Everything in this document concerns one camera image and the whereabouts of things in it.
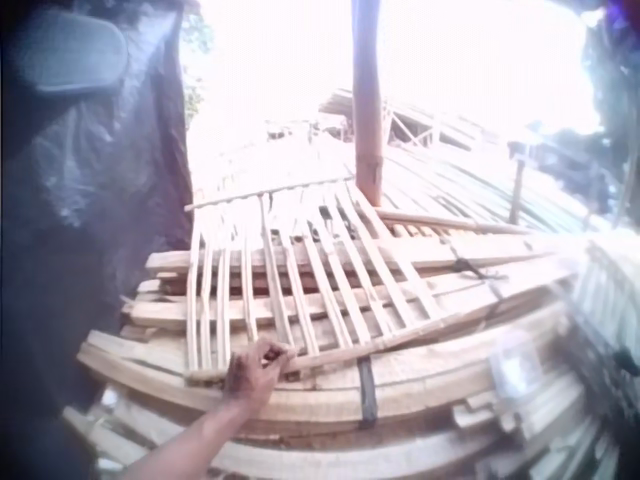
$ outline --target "wooden structure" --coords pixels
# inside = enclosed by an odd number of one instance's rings
[[[567,233],[584,211],[532,171],[509,225],[509,173],[407,148],[387,149],[379,208],[349,177],[352,146],[328,135],[230,158],[194,208],[191,251],[152,254],[120,335],[83,344],[79,361],[109,387],[89,412],[64,412],[73,428],[126,466],[212,408],[230,352],[265,335],[299,357],[213,477],[615,471],[615,443],[557,351],[565,307],[547,288],[580,271],[588,237]],[[278,181],[257,188],[270,159]],[[607,228],[593,220],[591,235]],[[500,398],[490,362],[513,331],[543,371],[518,401]]]

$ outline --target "strap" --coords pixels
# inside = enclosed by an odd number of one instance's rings
[[[502,305],[502,301],[504,300],[504,296],[502,295],[502,292],[500,291],[498,286],[495,284],[494,280],[506,278],[506,275],[501,275],[498,273],[489,274],[482,272],[475,265],[473,265],[468,258],[462,257],[458,250],[454,247],[451,240],[447,237],[440,237],[440,243],[443,245],[447,245],[451,250],[451,253],[453,253],[453,256],[456,258],[455,262],[453,262],[453,265],[451,266],[451,269],[454,272],[473,273],[476,277],[478,277],[478,279],[483,280],[487,287],[489,287],[489,290],[491,290],[491,293],[493,293],[494,297],[496,297],[497,299],[497,302],[493,304],[493,306],[489,309],[489,311],[484,316],[484,319],[480,323],[479,330],[481,330],[482,328],[484,328],[484,325],[495,316],[496,312]]]
[[[361,429],[373,428],[378,420],[378,400],[376,399],[376,383],[371,369],[371,357],[358,359],[360,374],[360,405],[362,407]]]

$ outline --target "hand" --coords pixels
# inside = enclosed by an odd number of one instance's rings
[[[291,347],[259,338],[244,352],[231,356],[223,399],[248,416],[255,415],[269,402],[282,369],[295,356]],[[263,366],[263,360],[270,363]]]

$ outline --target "black plastic sheet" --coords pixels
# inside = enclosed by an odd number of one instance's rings
[[[133,295],[151,252],[188,249],[181,8],[120,7],[81,5],[127,39],[127,72],[115,93],[39,97],[3,65],[1,388],[9,478],[88,478],[89,455],[60,420],[66,405],[86,408],[98,392],[75,356],[91,329],[118,331],[120,296]]]

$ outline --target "wooden pole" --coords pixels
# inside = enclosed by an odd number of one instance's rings
[[[620,226],[622,219],[624,218],[627,211],[627,204],[629,203],[629,199],[631,198],[631,192],[633,190],[633,185],[636,180],[636,170],[638,167],[638,113],[637,113],[637,95],[635,90],[635,85],[633,86],[633,90],[629,93],[629,131],[627,138],[629,139],[629,168],[627,169],[627,176],[624,181],[624,187],[622,188],[622,193],[620,194],[620,199],[618,200],[618,209],[616,211],[616,216],[613,219],[612,227],[614,229]]]
[[[369,203],[382,195],[382,108],[377,37],[380,0],[351,0],[356,185]]]
[[[531,147],[527,145],[527,158],[531,152]],[[517,157],[518,166],[516,169],[516,180],[513,185],[513,197],[511,200],[511,211],[509,212],[509,223],[512,225],[518,224],[518,217],[520,216],[520,202],[522,197],[522,177],[524,176],[524,167],[526,165],[525,159]]]

